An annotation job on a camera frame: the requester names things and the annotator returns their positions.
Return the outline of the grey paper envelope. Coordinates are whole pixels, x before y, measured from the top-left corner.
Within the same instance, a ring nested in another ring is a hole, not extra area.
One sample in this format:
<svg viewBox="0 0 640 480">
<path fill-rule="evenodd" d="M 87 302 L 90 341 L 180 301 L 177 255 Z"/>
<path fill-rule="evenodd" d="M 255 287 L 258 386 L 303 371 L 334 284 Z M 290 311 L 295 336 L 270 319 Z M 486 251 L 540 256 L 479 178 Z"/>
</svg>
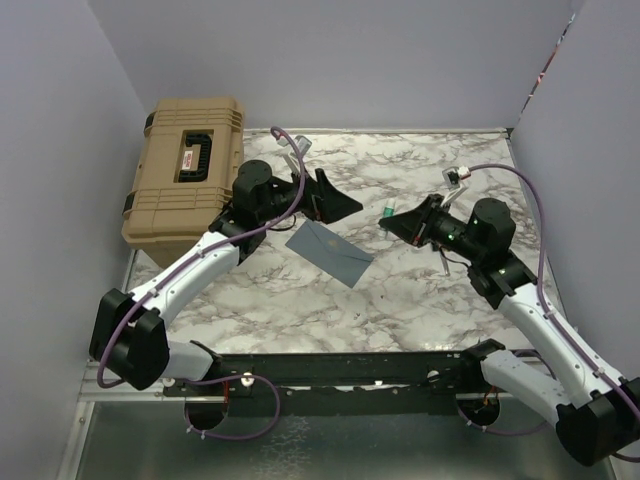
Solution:
<svg viewBox="0 0 640 480">
<path fill-rule="evenodd" d="M 353 288 L 374 257 L 323 225 L 305 221 L 285 246 L 314 266 Z"/>
</svg>

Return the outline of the green white glue stick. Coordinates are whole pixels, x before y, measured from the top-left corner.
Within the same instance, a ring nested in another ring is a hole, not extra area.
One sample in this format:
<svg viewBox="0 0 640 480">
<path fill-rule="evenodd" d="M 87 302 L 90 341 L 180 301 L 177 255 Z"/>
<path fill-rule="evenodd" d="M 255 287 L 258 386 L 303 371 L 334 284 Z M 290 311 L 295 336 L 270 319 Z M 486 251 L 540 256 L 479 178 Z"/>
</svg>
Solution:
<svg viewBox="0 0 640 480">
<path fill-rule="evenodd" d="M 396 206 L 396 200 L 394 198 L 388 199 L 386 201 L 386 204 L 382 212 L 382 219 L 386 219 L 393 216 L 395 212 L 395 206 Z"/>
</svg>

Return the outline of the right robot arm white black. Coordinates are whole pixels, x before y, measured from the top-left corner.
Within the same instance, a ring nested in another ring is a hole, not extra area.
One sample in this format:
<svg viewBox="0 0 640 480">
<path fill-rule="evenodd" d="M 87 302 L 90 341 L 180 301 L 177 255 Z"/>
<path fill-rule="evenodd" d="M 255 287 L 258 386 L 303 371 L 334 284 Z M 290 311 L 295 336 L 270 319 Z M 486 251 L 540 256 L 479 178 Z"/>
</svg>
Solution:
<svg viewBox="0 0 640 480">
<path fill-rule="evenodd" d="M 433 194 L 379 224 L 415 247 L 430 243 L 466 259 L 474 290 L 524 334 L 553 372 L 545 375 L 486 341 L 459 367 L 467 389 L 490 384 L 511 394 L 550 424 L 584 466 L 638 441 L 639 381 L 604 361 L 540 292 L 541 281 L 511 250 L 516 225 L 504 202 L 483 198 L 463 222 Z"/>
</svg>

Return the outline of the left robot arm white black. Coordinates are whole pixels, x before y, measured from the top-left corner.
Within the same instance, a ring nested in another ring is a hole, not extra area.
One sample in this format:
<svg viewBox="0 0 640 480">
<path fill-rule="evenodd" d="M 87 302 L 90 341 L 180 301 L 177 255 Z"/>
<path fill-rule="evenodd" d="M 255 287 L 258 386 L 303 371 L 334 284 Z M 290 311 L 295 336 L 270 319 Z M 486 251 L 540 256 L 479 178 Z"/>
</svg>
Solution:
<svg viewBox="0 0 640 480">
<path fill-rule="evenodd" d="M 295 213 L 331 224 L 362 211 L 322 169 L 290 181 L 261 160 L 244 163 L 232 196 L 196 244 L 163 272 L 129 292 L 112 289 L 100 300 L 89 346 L 99 364 L 97 383 L 145 390 L 160 379 L 186 380 L 206 395 L 220 385 L 218 354 L 196 341 L 171 342 L 167 328 L 201 291 L 252 255 L 269 229 Z"/>
</svg>

